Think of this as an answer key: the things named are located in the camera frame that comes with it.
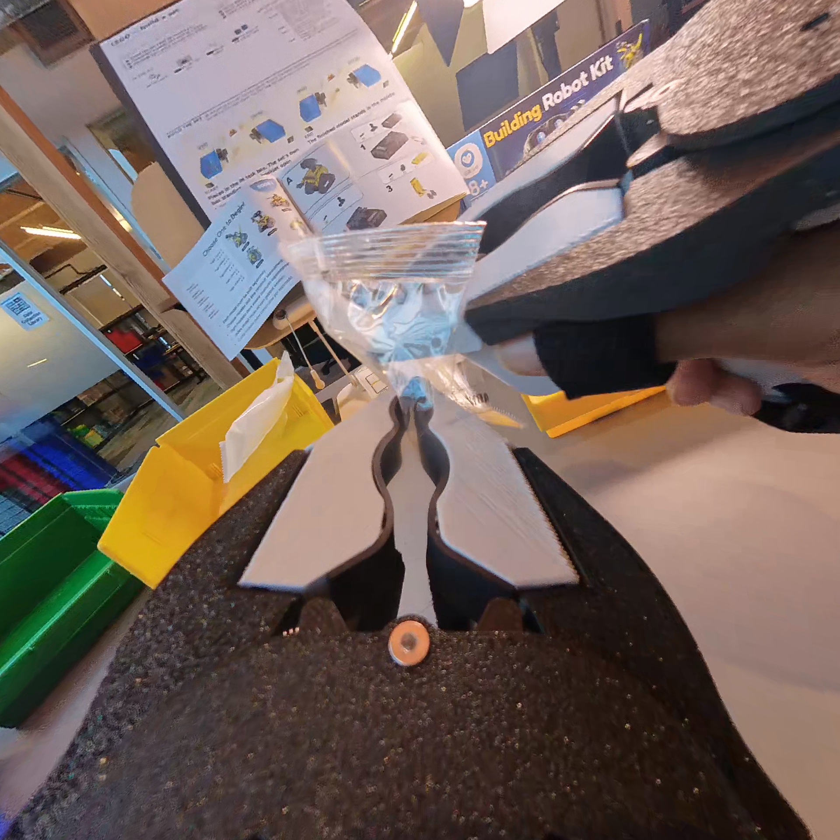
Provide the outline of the yellow storage bin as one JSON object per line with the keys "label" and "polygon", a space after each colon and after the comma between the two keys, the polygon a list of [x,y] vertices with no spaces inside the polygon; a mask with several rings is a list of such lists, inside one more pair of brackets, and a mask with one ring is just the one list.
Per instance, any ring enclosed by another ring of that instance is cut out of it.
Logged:
{"label": "yellow storage bin", "polygon": [[150,588],[157,587],[193,543],[289,454],[304,450],[333,424],[295,374],[286,422],[276,425],[225,484],[219,444],[232,422],[275,380],[278,360],[230,387],[158,437],[132,478],[98,547]]}

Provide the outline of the person's right hand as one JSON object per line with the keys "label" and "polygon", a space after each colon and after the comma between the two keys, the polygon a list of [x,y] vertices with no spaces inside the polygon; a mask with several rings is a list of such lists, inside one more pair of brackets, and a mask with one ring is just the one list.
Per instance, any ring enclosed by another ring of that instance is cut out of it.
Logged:
{"label": "person's right hand", "polygon": [[839,391],[838,223],[796,234],[749,280],[655,320],[658,357],[675,362],[666,390],[678,406],[709,403],[750,416],[757,382],[722,360],[777,364]]}

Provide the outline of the green storage bin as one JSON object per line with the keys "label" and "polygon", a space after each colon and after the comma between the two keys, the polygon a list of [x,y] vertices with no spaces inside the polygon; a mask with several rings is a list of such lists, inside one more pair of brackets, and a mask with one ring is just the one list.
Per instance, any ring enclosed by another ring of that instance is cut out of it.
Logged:
{"label": "green storage bin", "polygon": [[2,728],[20,728],[145,590],[98,549],[122,498],[63,493],[2,537]]}

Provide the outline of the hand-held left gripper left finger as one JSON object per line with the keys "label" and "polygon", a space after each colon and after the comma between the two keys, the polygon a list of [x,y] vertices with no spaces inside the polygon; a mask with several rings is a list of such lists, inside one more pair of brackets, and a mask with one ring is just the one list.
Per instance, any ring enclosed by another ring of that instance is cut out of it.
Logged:
{"label": "hand-held left gripper left finger", "polygon": [[381,548],[404,432],[399,400],[381,394],[308,447],[239,586],[302,594]]}

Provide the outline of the instruction booklet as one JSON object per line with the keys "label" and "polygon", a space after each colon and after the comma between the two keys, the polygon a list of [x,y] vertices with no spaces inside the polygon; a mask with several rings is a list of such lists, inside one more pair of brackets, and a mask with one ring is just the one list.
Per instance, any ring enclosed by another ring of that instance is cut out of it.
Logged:
{"label": "instruction booklet", "polygon": [[348,2],[177,2],[92,49],[206,233],[164,278],[232,360],[307,236],[424,223],[464,178]]}

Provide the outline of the yellow bin with bricks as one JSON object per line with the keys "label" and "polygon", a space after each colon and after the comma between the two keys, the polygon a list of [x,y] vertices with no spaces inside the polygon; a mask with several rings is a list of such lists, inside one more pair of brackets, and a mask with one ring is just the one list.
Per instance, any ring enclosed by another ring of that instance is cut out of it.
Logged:
{"label": "yellow bin with bricks", "polygon": [[521,399],[538,429],[550,438],[557,438],[664,391],[665,387],[661,385],[629,392],[589,395],[573,400],[563,392],[550,395],[521,394]]}

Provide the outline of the grey desk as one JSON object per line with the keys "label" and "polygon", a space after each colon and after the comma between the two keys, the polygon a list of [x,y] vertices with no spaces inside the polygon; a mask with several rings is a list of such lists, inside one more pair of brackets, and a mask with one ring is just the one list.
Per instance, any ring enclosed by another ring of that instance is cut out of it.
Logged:
{"label": "grey desk", "polygon": [[8,838],[838,838],[838,442],[700,410],[518,451],[582,572],[401,667],[240,589],[304,454],[152,592]]}

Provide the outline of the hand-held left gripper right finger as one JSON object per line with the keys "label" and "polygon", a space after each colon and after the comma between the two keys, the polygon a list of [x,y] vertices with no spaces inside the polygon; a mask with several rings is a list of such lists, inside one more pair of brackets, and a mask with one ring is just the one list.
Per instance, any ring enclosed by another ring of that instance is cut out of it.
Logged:
{"label": "hand-held left gripper right finger", "polygon": [[417,434],[435,487],[431,513],[446,550],[519,592],[580,583],[503,436],[441,394],[430,409],[418,410]]}

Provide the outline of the shelf of coloured bins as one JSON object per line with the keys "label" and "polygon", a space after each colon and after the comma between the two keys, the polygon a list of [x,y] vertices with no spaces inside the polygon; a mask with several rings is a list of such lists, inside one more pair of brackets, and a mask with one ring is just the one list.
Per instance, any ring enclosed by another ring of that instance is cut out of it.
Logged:
{"label": "shelf of coloured bins", "polygon": [[[100,328],[127,362],[177,405],[205,379],[194,358],[140,307]],[[171,418],[143,387],[117,367],[86,386],[70,390],[18,428],[2,424],[1,533],[61,493],[115,487],[152,446],[153,428]]]}

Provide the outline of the beige booklet stand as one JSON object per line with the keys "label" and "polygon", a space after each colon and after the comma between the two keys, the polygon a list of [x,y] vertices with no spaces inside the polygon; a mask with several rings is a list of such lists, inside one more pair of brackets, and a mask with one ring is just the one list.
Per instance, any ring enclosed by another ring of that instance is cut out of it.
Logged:
{"label": "beige booklet stand", "polygon": [[[131,207],[135,221],[169,270],[183,260],[205,232],[158,162],[138,174],[131,193]],[[288,291],[278,307],[288,320],[274,322],[271,312],[245,345],[247,350],[266,350],[291,335],[292,330],[317,320],[299,284]]]}

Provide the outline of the large clear bag white label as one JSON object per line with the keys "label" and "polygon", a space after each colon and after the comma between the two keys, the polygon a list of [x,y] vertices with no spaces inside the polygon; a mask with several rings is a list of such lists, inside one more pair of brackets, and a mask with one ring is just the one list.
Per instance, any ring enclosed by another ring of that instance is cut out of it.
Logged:
{"label": "large clear bag white label", "polygon": [[231,424],[219,444],[223,481],[228,484],[245,466],[268,433],[286,422],[287,406],[295,382],[295,368],[286,351],[277,361],[275,380],[260,392]]}

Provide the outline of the wooden support post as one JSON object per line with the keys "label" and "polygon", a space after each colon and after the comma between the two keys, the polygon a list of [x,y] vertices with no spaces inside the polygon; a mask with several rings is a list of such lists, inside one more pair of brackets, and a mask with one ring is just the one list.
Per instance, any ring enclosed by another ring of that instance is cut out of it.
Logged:
{"label": "wooden support post", "polygon": [[9,94],[1,90],[1,152],[222,388],[248,371],[227,360],[163,283],[164,273]]}

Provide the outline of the small clear bag white label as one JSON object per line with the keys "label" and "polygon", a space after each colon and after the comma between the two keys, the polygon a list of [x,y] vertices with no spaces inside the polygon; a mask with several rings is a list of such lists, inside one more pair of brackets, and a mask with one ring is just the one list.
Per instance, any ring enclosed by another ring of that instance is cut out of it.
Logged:
{"label": "small clear bag white label", "polygon": [[469,383],[484,345],[464,320],[486,224],[450,222],[310,235],[284,259],[330,337],[409,407],[444,398],[487,424],[522,428]]}

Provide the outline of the printed toy box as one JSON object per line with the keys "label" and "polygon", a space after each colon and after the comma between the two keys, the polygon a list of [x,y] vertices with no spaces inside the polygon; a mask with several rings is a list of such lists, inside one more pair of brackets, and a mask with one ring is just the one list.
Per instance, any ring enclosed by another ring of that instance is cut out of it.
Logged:
{"label": "printed toy box", "polygon": [[449,146],[447,152],[466,184],[463,207],[501,182],[552,131],[644,58],[650,29],[648,19],[630,27]]}

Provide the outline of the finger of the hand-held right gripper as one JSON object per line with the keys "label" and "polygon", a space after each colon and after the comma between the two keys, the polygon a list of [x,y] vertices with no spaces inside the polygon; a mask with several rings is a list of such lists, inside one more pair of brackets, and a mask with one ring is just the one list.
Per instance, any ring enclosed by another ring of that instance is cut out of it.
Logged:
{"label": "finger of the hand-held right gripper", "polygon": [[532,215],[568,190],[590,182],[618,181],[629,149],[619,99],[609,99],[555,130],[501,182],[476,199],[484,223],[480,253],[490,253]]}
{"label": "finger of the hand-held right gripper", "polygon": [[559,257],[623,220],[623,204],[620,182],[588,182],[554,198],[479,258],[467,309],[540,291]]}

